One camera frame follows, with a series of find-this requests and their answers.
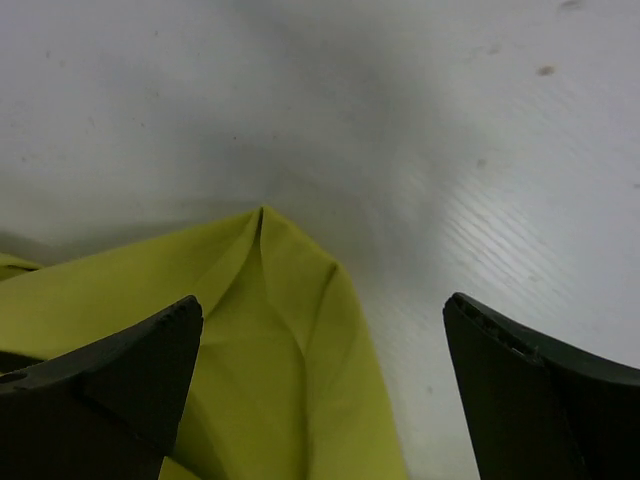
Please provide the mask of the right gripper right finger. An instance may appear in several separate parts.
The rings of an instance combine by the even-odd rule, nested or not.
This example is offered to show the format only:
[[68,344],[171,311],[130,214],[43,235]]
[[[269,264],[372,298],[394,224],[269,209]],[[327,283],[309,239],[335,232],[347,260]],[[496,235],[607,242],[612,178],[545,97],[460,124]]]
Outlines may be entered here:
[[443,320],[481,478],[638,478],[638,370],[463,293]]

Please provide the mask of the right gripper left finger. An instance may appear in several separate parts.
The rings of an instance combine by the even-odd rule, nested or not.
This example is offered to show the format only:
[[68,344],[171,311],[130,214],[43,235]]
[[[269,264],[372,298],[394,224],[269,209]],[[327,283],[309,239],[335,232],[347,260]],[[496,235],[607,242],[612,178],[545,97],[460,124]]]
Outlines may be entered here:
[[201,307],[187,296],[50,360],[2,352],[2,478],[159,478],[202,328]]

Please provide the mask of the yellow-green trousers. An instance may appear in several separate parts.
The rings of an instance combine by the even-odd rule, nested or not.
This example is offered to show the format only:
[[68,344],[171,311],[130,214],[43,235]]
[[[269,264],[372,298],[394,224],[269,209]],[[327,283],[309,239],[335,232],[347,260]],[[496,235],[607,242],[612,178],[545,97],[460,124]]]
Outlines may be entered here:
[[49,359],[192,295],[198,359],[164,479],[403,479],[340,264],[273,209],[44,267],[1,257],[1,347]]

